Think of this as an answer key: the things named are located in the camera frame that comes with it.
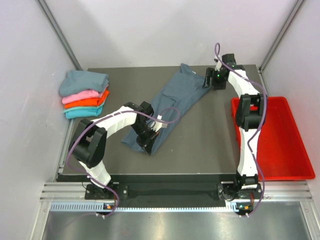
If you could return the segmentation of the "slate blue t shirt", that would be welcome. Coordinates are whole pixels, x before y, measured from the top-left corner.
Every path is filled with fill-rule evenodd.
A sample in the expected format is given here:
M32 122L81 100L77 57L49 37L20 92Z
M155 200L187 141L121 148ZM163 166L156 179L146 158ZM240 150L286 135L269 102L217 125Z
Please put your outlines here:
M179 110L180 117L198 101L210 89L203 88L205 78L196 74L187 64L181 63L179 70L176 71L167 84L155 95L151 101L154 110L154 116L162 116L166 122L171 122L177 117L174 109L168 109L164 113L163 110L173 107ZM151 155L154 155L160 146L165 142L171 131L179 123L177 120L170 123L167 128L161 128L156 138ZM135 152L145 152L136 142L136 132L131 129L128 134L121 140L121 143Z

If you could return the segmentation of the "left corner aluminium post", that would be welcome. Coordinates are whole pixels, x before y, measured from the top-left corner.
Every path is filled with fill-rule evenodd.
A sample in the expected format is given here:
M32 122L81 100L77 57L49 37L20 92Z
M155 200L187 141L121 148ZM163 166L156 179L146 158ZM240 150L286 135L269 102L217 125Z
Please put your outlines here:
M54 31L56 37L58 38L62 48L64 49L65 53L67 54L68 58L72 62L73 66L76 70L82 71L83 68L79 63L74 51L72 50L67 38L65 37L59 23L57 22L53 12L51 11L49 5L45 0L35 0L38 4L40 10L43 12L45 18L47 19L49 25L51 26L52 30Z

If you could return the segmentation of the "aluminium frame rail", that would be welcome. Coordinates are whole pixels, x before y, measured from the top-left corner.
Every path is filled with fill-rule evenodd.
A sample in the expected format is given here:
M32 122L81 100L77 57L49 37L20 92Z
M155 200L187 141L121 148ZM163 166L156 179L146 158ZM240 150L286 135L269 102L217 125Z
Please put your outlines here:
M85 199L86 186L90 183L80 182L53 182L46 183L40 195L43 201L106 201L109 199ZM235 199L235 202L244 202L250 199ZM267 182L264 190L262 190L261 197L258 199L254 198L255 202L261 201L272 201L272 202L303 202L311 201L312 194L307 186L306 182ZM185 201L187 204L215 204L217 201L207 199L196 202L196 198L190 197L178 197L177 200L170 201L169 197L165 197L164 200L157 201L151 197L138 197L136 199L120 200L122 205L131 204L132 201L141 200L143 204L158 205L160 207L177 204L179 201Z

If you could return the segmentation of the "right corner aluminium post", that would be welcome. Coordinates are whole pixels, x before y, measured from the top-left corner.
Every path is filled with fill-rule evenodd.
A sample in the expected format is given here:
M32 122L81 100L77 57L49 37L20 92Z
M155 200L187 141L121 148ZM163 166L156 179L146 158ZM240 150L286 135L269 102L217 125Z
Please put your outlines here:
M264 70L267 68L269 62L271 61L273 55L275 54L276 50L280 46L283 38L285 37L286 33L290 29L291 25L293 24L295 18L299 14L300 10L306 3L306 0L295 0L294 5L289 11L288 16L285 18L284 23L282 24L278 34L276 35L271 47L269 48L266 56L263 58L261 65L258 67L258 72L262 74Z

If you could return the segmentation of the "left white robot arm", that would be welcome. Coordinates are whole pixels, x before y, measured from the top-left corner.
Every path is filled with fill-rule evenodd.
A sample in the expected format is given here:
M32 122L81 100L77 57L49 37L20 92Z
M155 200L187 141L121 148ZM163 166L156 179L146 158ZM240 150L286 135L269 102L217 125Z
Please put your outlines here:
M107 172L103 158L107 139L125 127L132 127L137 134L136 143L150 155L160 129L163 127L161 115L153 123L147 120L154 115L150 103L142 102L136 105L132 102L124 104L119 110L105 117L88 120L82 119L77 125L71 139L69 150L72 156L84 168L90 184L86 190L86 199L109 199L114 187L111 175Z

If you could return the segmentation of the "red plastic bin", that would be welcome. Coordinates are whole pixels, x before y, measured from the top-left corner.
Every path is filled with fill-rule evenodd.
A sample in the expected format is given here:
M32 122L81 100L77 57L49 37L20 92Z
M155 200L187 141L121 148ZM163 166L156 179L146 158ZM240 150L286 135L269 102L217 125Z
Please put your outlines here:
M271 96L266 120L252 141L252 129L234 126L240 149L237 172L265 181L302 181L315 178L315 172L285 97Z

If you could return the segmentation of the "folded orange t shirt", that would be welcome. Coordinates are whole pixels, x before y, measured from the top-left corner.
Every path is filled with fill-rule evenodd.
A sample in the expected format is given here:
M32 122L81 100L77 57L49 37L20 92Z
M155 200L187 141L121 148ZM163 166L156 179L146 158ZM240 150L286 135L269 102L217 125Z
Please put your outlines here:
M64 109L70 109L75 107L98 107L105 102L109 93L110 92L106 89L103 92L101 97L86 98L86 99L70 102L70 103L64 104Z

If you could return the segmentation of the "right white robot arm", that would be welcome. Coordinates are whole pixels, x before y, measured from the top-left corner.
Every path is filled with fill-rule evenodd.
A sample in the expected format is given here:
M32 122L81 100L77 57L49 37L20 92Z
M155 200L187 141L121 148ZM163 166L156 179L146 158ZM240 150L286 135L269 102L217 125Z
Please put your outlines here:
M224 90L229 83L238 96L235 123L240 133L240 158L233 185L223 185L222 198L245 198L258 191L259 167L257 166L258 141L265 123L267 97L260 93L255 83L248 79L245 68L236 63L233 53L216 55L215 67L206 69L203 88Z

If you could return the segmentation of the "corner aluminium post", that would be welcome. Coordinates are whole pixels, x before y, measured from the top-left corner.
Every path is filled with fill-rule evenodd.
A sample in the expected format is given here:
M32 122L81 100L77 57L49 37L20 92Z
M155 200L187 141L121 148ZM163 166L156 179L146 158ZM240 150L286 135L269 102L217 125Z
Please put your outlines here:
M40 10L43 12L45 18L47 19L49 25L51 26L52 30L54 31L56 37L58 38L62 48L64 49L65 53L67 54L68 58L72 62L73 66L76 70L82 71L83 68L79 63L74 51L72 50L67 38L65 37L59 23L57 22L53 12L51 11L49 5L45 0L35 0L38 4Z
M288 16L285 18L284 23L282 24L278 34L276 35L271 47L269 48L266 56L263 58L261 65L258 67L258 72L262 74L264 70L267 68L269 62L271 61L273 55L275 54L276 50L280 46L283 38L285 37L286 33L290 29L291 25L293 24L295 18L299 14L300 10L306 3L306 0L295 0L294 5L289 11Z

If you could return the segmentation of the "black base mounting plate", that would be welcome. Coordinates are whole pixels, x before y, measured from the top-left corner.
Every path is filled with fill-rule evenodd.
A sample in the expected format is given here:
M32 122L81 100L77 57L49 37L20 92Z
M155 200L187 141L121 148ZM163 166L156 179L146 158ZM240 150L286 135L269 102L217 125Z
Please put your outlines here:
M86 200L106 200L111 196L118 195L121 201L136 199L138 197L151 197L157 201L164 201L169 197L171 202L178 197L195 197L196 202L213 201L233 201L236 199L259 199L262 195L262 189L258 186L256 189L236 190L234 184L216 184L212 182L196 182L193 184L175 182L175 183L114 183L111 182L106 187L100 188L91 183L86 186Z

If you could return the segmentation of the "folded turquoise t shirt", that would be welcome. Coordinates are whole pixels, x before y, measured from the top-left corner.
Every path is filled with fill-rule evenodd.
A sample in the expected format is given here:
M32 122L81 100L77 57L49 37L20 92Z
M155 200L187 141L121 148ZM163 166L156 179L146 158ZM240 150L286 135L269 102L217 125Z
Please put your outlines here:
M103 105L100 106L78 106L65 109L63 113L67 119L97 117L101 114Z

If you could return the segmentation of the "folded grey-blue t shirt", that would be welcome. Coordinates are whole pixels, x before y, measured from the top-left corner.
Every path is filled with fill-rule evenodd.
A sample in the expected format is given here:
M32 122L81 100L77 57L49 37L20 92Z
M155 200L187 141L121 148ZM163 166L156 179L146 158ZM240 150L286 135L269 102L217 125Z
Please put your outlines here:
M67 97L86 90L101 93L109 84L109 75L91 71L71 70L59 87L59 95Z

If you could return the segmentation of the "folded pink t shirt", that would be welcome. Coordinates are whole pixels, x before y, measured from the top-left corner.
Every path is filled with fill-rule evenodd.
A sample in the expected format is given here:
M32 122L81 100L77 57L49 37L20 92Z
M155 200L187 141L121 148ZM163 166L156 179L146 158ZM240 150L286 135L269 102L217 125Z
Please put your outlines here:
M62 98L62 103L65 105L65 104L69 104L69 103L84 100L84 99L100 98L100 97L102 97L104 91L108 89L108 86L109 85L107 85L102 92L97 92L92 89L87 89L87 90L81 91L79 93L65 96Z

